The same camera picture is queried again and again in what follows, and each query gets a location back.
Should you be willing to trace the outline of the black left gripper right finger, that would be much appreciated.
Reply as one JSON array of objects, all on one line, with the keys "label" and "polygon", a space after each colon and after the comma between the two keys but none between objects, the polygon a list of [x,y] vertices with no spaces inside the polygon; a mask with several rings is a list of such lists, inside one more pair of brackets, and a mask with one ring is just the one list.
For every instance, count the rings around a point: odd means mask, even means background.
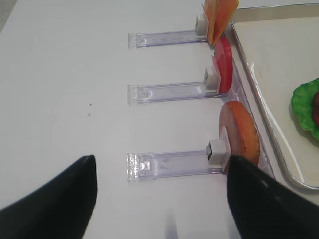
[{"label": "black left gripper right finger", "polygon": [[317,239],[319,207],[242,156],[231,156],[227,200],[243,239]]}]

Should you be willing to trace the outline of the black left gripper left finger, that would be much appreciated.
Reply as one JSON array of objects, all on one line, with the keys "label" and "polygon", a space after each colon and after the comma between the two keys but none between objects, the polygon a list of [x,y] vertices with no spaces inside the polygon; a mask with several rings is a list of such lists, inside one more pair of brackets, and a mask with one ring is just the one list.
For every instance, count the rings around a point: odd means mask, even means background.
[{"label": "black left gripper left finger", "polygon": [[98,195],[96,160],[83,156],[0,211],[2,239],[81,239]]}]

